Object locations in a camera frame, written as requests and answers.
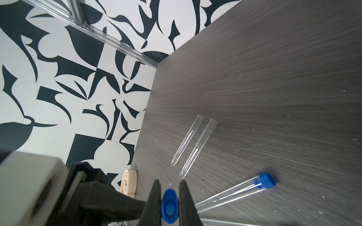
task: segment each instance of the empty test tube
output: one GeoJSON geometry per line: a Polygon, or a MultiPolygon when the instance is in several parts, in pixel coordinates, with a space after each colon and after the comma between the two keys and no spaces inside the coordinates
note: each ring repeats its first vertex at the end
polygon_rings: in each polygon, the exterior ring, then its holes
{"type": "Polygon", "coordinates": [[[205,199],[204,201],[196,203],[195,207],[197,212],[200,213],[274,186],[275,181],[273,177],[269,173],[264,173],[205,199]]]}
{"type": "Polygon", "coordinates": [[[184,152],[185,148],[189,144],[191,138],[194,136],[197,128],[199,128],[202,121],[203,121],[202,115],[197,115],[194,123],[192,124],[191,128],[187,132],[184,140],[182,141],[182,143],[181,143],[180,147],[178,148],[175,156],[173,157],[173,159],[171,161],[171,165],[173,165],[173,166],[176,165],[177,161],[181,157],[182,153],[184,152]]]}
{"type": "Polygon", "coordinates": [[[244,223],[233,223],[227,221],[215,221],[209,219],[200,218],[203,226],[258,226],[258,225],[248,225],[244,223]]]}
{"type": "Polygon", "coordinates": [[[214,119],[210,119],[209,123],[207,124],[205,130],[202,132],[200,139],[197,141],[194,150],[191,152],[189,158],[187,159],[184,167],[181,170],[180,177],[185,178],[186,174],[189,172],[192,164],[194,164],[194,161],[196,160],[197,156],[199,155],[201,149],[205,145],[206,141],[210,137],[212,131],[215,129],[215,126],[217,125],[218,121],[214,119]]]}

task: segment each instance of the blue cap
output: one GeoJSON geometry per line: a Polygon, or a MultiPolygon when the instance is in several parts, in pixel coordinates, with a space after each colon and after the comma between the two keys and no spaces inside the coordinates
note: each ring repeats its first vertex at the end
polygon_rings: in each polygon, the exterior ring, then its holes
{"type": "Polygon", "coordinates": [[[265,188],[275,187],[275,181],[274,181],[273,177],[270,175],[270,173],[266,172],[266,173],[260,175],[259,179],[260,179],[261,184],[265,188]]]}
{"type": "Polygon", "coordinates": [[[161,213],[163,220],[168,224],[173,224],[178,219],[178,199],[172,188],[163,193],[161,213]]]}

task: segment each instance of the tabletop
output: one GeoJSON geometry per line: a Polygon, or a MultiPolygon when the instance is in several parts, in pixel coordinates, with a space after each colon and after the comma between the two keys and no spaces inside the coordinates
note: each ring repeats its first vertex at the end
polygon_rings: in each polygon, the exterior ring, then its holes
{"type": "Polygon", "coordinates": [[[200,213],[253,225],[362,224],[362,3],[243,0],[157,68],[131,165],[195,203],[264,172],[277,186],[200,213]],[[196,116],[205,119],[176,166],[196,116]]]}

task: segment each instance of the black and white patterned wall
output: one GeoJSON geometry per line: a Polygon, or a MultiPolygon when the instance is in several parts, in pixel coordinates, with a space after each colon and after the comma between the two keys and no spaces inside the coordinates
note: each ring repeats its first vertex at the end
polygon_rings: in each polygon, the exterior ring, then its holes
{"type": "MultiPolygon", "coordinates": [[[[70,11],[67,0],[53,0],[70,11]]],[[[81,0],[93,27],[163,60],[239,0],[81,0]]]]}
{"type": "MultiPolygon", "coordinates": [[[[86,0],[83,9],[93,26],[161,60],[237,2],[86,0]]],[[[88,161],[119,189],[156,71],[16,0],[0,2],[0,48],[0,148],[88,161]]]]}
{"type": "Polygon", "coordinates": [[[0,28],[0,147],[88,161],[119,188],[156,71],[22,1],[0,28]]]}

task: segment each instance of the beige round object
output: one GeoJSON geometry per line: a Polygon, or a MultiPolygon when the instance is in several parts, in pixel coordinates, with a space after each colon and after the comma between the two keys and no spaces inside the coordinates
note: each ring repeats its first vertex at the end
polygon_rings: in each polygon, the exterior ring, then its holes
{"type": "Polygon", "coordinates": [[[137,172],[135,170],[126,170],[122,177],[120,192],[134,198],[137,187],[137,172]]]}

